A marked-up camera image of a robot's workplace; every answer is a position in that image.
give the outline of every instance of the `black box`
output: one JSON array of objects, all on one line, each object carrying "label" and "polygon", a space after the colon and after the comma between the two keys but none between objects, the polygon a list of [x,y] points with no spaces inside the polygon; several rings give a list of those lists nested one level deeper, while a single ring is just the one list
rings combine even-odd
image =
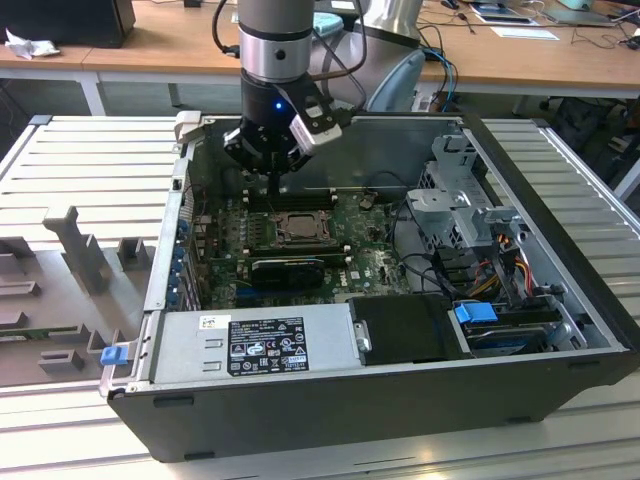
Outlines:
[{"label": "black box", "polygon": [[136,21],[131,0],[10,0],[0,2],[5,29],[56,45],[120,48]]}]

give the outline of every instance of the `warning label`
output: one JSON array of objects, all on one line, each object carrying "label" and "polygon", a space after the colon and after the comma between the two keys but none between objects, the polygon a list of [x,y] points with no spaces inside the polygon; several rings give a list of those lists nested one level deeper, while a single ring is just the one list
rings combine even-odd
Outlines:
[{"label": "warning label", "polygon": [[309,370],[302,317],[229,322],[227,365],[234,377]]}]

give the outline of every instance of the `barcode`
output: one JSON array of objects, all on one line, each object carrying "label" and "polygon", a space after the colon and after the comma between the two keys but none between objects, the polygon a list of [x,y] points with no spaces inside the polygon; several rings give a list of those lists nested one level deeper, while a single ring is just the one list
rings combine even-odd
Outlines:
[{"label": "barcode", "polygon": [[307,361],[307,356],[306,355],[297,355],[295,357],[286,357],[286,358],[288,358],[288,360],[287,360],[288,364],[305,363]]}]

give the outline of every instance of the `table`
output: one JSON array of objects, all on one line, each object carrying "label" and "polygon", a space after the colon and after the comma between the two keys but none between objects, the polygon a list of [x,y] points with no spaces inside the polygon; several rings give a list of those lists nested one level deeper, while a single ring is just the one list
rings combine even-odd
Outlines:
[{"label": "table", "polygon": [[[136,26],[123,48],[63,47],[60,57],[31,62],[3,51],[0,77],[75,80],[93,115],[108,111],[103,82],[167,83],[174,105],[180,103],[176,84],[239,84],[240,62],[220,53],[211,38],[215,5],[184,9],[181,2],[136,1],[134,7]],[[220,35],[227,44],[238,38],[231,12],[232,7],[227,8],[220,21]],[[586,42],[571,45],[573,29],[567,27],[550,27],[559,41],[500,38],[486,26],[474,26],[477,34],[472,35],[450,15],[434,2],[421,18],[435,23],[453,20],[439,28],[447,57],[459,70],[460,92],[609,98],[640,94],[638,54],[624,46],[605,50]],[[468,17],[478,23],[473,14]],[[630,26],[625,28],[632,32]],[[436,40],[433,29],[425,33],[431,42]],[[580,33],[600,41],[603,33],[622,37],[618,29],[581,28]],[[420,89],[434,91],[442,78],[440,65],[430,63]]]}]

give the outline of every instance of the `motherboard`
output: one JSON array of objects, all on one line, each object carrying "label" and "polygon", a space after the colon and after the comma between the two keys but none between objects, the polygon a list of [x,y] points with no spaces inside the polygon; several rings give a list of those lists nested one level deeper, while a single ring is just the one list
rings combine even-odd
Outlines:
[{"label": "motherboard", "polygon": [[201,218],[203,306],[342,303],[410,293],[389,242],[392,202],[366,189],[227,198]]}]

